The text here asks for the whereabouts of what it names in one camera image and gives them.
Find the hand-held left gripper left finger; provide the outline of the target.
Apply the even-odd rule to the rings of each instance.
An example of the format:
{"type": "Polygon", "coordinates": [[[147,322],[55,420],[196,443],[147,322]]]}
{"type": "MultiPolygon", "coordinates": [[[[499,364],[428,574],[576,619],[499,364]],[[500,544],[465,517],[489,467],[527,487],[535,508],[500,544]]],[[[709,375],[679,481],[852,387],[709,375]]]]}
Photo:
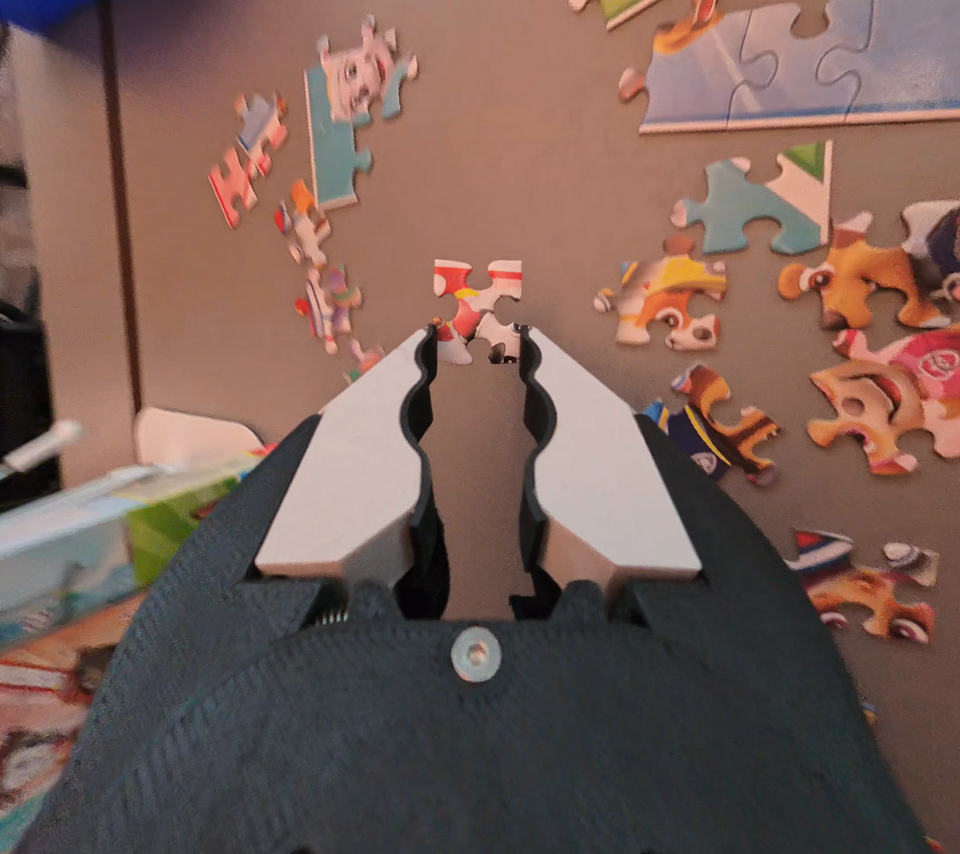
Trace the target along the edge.
{"type": "Polygon", "coordinates": [[[438,329],[419,328],[325,406],[255,556],[258,574],[376,582],[407,618],[443,616],[450,562],[422,447],[437,368],[438,329]]]}

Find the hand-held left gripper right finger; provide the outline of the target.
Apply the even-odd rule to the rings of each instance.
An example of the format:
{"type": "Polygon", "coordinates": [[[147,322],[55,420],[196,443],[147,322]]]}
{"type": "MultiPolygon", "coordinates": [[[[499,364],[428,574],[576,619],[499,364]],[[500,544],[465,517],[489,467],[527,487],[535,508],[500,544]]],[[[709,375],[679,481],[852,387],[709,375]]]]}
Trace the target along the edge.
{"type": "Polygon", "coordinates": [[[605,604],[634,581],[693,582],[703,564],[659,470],[641,416],[539,328],[519,330],[523,467],[518,538],[530,595],[515,619],[546,619],[575,583],[605,604]]]}

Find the green purple puzzle piece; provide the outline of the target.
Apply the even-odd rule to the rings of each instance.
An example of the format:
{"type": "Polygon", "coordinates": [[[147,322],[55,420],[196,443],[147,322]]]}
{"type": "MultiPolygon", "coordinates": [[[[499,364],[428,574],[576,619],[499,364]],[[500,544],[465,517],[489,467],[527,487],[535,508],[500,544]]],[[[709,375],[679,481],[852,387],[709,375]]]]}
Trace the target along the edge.
{"type": "Polygon", "coordinates": [[[349,352],[353,360],[353,367],[343,375],[348,385],[359,380],[361,376],[374,368],[386,356],[386,352],[381,346],[374,345],[365,348],[354,338],[349,342],[349,352]]]}

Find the purple teal striped puzzle piece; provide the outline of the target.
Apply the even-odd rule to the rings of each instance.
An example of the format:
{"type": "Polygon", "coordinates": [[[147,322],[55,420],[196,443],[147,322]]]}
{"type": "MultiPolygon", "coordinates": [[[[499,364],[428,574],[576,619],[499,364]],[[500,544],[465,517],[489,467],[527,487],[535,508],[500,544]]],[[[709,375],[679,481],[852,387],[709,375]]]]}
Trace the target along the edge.
{"type": "Polygon", "coordinates": [[[362,293],[349,282],[344,266],[310,266],[306,269],[303,294],[294,301],[294,309],[309,321],[313,337],[325,352],[336,356],[338,339],[353,333],[352,311],[362,303],[362,293]]]}

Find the yellow helmet dog puzzle piece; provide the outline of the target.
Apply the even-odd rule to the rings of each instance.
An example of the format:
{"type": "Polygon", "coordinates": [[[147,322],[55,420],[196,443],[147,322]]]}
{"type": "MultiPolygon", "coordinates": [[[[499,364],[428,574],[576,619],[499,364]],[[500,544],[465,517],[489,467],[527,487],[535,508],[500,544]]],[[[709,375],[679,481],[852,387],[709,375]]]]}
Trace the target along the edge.
{"type": "Polygon", "coordinates": [[[617,315],[618,344],[649,344],[650,325],[663,323],[669,328],[665,338],[668,348],[701,352],[716,347],[721,324],[714,313],[694,317],[690,300],[706,296],[719,301],[726,296],[727,288],[723,262],[700,261],[688,254],[666,255],[651,263],[623,263],[619,290],[598,290],[592,304],[599,314],[617,315]]]}

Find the red white dog puzzle piece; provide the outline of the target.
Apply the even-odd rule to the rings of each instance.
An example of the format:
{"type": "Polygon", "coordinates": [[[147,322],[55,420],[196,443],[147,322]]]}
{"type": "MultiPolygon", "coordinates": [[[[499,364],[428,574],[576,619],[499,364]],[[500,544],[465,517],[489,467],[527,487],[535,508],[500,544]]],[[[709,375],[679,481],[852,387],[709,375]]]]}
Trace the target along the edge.
{"type": "Polygon", "coordinates": [[[434,295],[453,296],[458,302],[452,320],[433,321],[437,328],[438,361],[455,366],[471,364],[470,344],[480,338],[489,345],[487,358],[491,364],[516,364],[521,356],[520,328],[500,323],[495,309],[501,298],[522,299],[522,261],[490,262],[486,267],[490,285],[483,290],[469,284],[472,270],[469,263],[462,261],[434,261],[434,295]]]}

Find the pink dog puzzle piece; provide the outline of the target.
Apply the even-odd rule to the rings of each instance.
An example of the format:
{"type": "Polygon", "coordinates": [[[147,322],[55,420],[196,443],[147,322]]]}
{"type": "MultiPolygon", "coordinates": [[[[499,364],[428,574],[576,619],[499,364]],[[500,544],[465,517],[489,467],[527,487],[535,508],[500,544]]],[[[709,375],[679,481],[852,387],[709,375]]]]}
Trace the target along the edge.
{"type": "Polygon", "coordinates": [[[858,329],[840,330],[834,350],[844,362],[813,372],[810,381],[832,405],[834,418],[812,419],[806,432],[826,448],[858,440],[870,472],[899,476],[917,459],[900,449],[903,434],[925,431],[943,459],[959,455],[959,326],[916,332],[871,350],[858,329]]]}

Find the teal green corner puzzle piece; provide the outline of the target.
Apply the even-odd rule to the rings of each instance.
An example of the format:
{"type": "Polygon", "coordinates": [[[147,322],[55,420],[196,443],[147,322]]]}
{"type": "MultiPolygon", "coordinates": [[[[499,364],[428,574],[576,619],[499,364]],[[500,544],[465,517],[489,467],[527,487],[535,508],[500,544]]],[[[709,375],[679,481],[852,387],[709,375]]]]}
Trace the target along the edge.
{"type": "Polygon", "coordinates": [[[745,226],[758,220],[778,225],[770,247],[799,255],[825,247],[832,234],[834,141],[809,142],[776,156],[778,175],[765,182],[748,178],[750,159],[729,157],[705,165],[704,200],[677,200],[670,221],[677,228],[702,225],[702,251],[747,248],[745,226]]]}

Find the pink red striped puzzle piece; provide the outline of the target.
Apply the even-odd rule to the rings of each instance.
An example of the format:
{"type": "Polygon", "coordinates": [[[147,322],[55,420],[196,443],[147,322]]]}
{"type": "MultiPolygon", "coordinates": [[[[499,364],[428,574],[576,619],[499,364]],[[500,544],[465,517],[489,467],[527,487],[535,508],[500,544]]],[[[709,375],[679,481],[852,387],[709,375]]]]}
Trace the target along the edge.
{"type": "Polygon", "coordinates": [[[230,229],[241,222],[242,212],[258,203],[254,181],[258,167],[250,160],[241,160],[234,148],[227,149],[208,173],[208,181],[230,229]]]}

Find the blue white red striped puzzle piece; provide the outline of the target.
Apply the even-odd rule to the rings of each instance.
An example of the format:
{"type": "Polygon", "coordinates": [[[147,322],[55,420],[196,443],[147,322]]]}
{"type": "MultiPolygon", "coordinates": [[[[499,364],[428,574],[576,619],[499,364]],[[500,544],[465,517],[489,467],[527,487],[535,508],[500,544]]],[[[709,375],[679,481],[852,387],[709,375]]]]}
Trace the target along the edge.
{"type": "Polygon", "coordinates": [[[273,166],[271,151],[281,148],[289,135],[284,123],[286,101],[276,91],[269,96],[256,93],[250,99],[239,94],[234,109],[239,121],[238,145],[252,172],[268,176],[273,166]]]}

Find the light blue sky puzzle section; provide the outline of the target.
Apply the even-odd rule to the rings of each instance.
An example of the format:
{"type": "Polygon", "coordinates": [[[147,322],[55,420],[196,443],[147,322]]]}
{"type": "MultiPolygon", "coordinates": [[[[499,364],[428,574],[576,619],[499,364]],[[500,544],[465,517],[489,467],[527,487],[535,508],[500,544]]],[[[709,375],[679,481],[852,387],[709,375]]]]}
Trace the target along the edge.
{"type": "Polygon", "coordinates": [[[830,76],[825,59],[862,52],[873,2],[829,1],[825,28],[810,36],[794,32],[800,13],[794,2],[726,11],[691,0],[685,18],[657,28],[647,68],[624,70],[618,94],[648,96],[642,133],[841,124],[860,80],[830,76]]]}

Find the plain blue puzzle piece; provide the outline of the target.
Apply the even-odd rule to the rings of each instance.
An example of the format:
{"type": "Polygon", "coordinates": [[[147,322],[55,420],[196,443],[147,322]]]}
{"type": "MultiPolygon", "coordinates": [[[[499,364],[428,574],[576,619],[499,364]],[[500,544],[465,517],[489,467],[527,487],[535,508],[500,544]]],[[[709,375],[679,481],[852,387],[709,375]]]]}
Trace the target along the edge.
{"type": "Polygon", "coordinates": [[[854,80],[849,124],[958,115],[959,0],[870,0],[867,38],[822,58],[823,82],[854,80]]]}

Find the grey desk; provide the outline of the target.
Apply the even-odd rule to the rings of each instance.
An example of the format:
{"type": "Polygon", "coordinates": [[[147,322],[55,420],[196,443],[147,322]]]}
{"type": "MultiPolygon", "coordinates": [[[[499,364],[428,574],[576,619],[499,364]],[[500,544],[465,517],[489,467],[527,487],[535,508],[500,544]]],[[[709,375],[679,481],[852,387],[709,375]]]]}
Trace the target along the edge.
{"type": "MultiPolygon", "coordinates": [[[[836,216],[870,211],[870,242],[898,245],[907,204],[958,197],[958,124],[640,135],[646,102],[620,104],[618,79],[646,66],[655,29],[689,4],[662,0],[606,32],[594,6],[577,13],[568,0],[111,0],[137,399],[280,440],[346,387],[348,364],[326,356],[295,312],[301,279],[271,213],[293,180],[309,180],[303,72],[318,39],[353,45],[373,13],[420,71],[403,85],[400,117],[383,122],[376,110],[358,131],[373,165],[356,176],[358,203],[330,215],[328,256],[364,296],[353,316],[361,343],[390,350],[455,313],[453,298],[432,294],[435,258],[469,262],[484,285],[488,262],[521,259],[522,301],[501,301],[498,319],[539,327],[630,405],[678,408],[670,382],[702,359],[730,387],[717,419],[732,423],[742,406],[774,418],[780,433],[758,447],[775,462],[774,483],[733,470],[722,488],[783,557],[796,556],[794,529],[849,537],[853,563],[870,568],[888,541],[938,552],[935,587],[897,591],[935,608],[930,644],[870,636],[857,607],[844,608],[847,626],[831,640],[874,705],[877,740],[926,833],[958,852],[958,459],[913,431],[901,447],[916,469],[874,476],[857,439],[810,440],[809,421],[834,416],[810,374],[842,359],[815,293],[778,296],[791,258],[769,248],[772,222],[749,224],[749,247],[726,261],[714,351],[672,352],[663,324],[649,345],[618,345],[617,318],[592,304],[598,288],[618,286],[621,262],[661,252],[674,203],[706,196],[706,165],[741,155],[764,181],[780,152],[818,134],[834,140],[836,216]],[[289,140],[231,230],[209,168],[234,144],[234,99],[274,90],[289,105],[289,140]]],[[[517,532],[533,447],[524,389],[487,350],[474,344],[470,365],[439,366],[423,442],[445,524],[450,620],[506,620],[509,595],[531,590],[517,532]]]]}

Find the navy uniform dog puzzle piece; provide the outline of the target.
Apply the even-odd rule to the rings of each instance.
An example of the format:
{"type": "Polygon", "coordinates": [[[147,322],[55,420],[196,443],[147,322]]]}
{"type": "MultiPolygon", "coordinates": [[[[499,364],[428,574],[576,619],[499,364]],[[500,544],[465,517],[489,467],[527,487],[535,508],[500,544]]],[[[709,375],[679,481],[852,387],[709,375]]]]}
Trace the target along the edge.
{"type": "Polygon", "coordinates": [[[680,373],[671,389],[685,396],[676,412],[661,400],[643,411],[668,437],[676,442],[715,481],[730,469],[741,470],[752,484],[767,487],[778,477],[776,464],[758,454],[758,446],[780,432],[779,425],[762,410],[748,406],[738,421],[726,424],[714,417],[714,406],[731,398],[728,382],[717,371],[697,364],[680,373]]]}

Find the colourful puzzle box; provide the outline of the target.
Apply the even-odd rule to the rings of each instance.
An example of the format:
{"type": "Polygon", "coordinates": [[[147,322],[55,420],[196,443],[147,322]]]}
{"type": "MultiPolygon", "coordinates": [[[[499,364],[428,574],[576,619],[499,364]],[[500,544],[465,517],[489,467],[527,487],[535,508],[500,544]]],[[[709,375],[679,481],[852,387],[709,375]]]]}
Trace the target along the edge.
{"type": "Polygon", "coordinates": [[[146,408],[135,461],[2,517],[1,850],[59,779],[147,589],[269,453],[245,425],[146,408]]]}

